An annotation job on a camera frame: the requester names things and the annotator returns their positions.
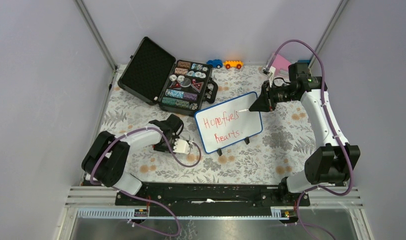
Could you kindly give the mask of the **white marker pen body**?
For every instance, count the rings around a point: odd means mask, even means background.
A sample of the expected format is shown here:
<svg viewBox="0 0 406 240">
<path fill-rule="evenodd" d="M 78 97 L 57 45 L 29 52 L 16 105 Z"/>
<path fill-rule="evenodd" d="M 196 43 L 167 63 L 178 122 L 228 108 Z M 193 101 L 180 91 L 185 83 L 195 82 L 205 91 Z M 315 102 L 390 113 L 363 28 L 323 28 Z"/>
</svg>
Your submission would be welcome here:
<svg viewBox="0 0 406 240">
<path fill-rule="evenodd" d="M 249 112 L 249 109 L 247 108 L 247 109 L 242 109 L 242 110 L 239 110 L 239 111 L 237 111 L 238 113 L 242 113 L 242 112 Z"/>
</svg>

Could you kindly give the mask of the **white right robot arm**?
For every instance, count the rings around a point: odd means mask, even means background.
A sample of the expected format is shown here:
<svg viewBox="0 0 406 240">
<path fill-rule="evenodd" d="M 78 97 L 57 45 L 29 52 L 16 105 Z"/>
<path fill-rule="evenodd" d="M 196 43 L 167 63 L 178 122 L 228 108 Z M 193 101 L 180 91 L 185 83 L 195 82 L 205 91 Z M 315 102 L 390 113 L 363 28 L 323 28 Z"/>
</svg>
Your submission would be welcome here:
<svg viewBox="0 0 406 240">
<path fill-rule="evenodd" d="M 335 118 L 329 102 L 324 77 L 313 76 L 304 63 L 288 67 L 289 81 L 270 77 L 261 85 L 261 111 L 272 112 L 279 103 L 299 101 L 310 121 L 316 150 L 305 161 L 304 169 L 285 179 L 285 188 L 278 191 L 278 201 L 292 205 L 301 192 L 317 188 L 336 196 L 345 196 L 354 187 L 354 168 L 361 151 L 350 144 Z"/>
</svg>

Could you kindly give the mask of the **blue framed whiteboard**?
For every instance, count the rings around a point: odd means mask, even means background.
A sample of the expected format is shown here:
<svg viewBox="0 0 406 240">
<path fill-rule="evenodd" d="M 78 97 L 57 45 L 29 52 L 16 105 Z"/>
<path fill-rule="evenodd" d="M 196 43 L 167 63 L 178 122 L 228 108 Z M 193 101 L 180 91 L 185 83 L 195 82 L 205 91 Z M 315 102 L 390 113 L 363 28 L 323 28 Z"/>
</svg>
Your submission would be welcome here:
<svg viewBox="0 0 406 240">
<path fill-rule="evenodd" d="M 194 119 L 207 154 L 217 152 L 263 131 L 259 112 L 237 112 L 248 109 L 258 98 L 255 91 L 231 98 L 197 111 Z"/>
</svg>

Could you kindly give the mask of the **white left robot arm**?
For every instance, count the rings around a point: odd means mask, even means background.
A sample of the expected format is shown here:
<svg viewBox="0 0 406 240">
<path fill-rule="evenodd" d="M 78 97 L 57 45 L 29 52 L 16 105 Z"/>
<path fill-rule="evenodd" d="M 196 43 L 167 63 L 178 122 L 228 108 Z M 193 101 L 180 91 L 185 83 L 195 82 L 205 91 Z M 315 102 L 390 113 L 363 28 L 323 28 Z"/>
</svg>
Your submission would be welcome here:
<svg viewBox="0 0 406 240">
<path fill-rule="evenodd" d="M 166 120 L 151 120 L 146 126 L 119 136 L 102 131 L 81 167 L 89 175 L 91 184 L 125 191 L 127 199 L 139 206 L 145 202 L 146 192 L 141 188 L 143 183 L 125 171 L 130 151 L 148 146 L 160 147 L 162 152 L 170 153 L 178 164 L 186 167 L 177 155 L 187 155 L 192 148 L 196 148 L 202 157 L 203 153 L 220 154 L 222 149 L 241 141 L 249 144 L 250 137 L 263 130 L 260 113 L 249 111 L 257 98 L 258 94 L 251 91 L 197 111 L 194 120 L 202 146 L 180 137 L 179 131 L 184 123 L 174 114 Z"/>
</svg>

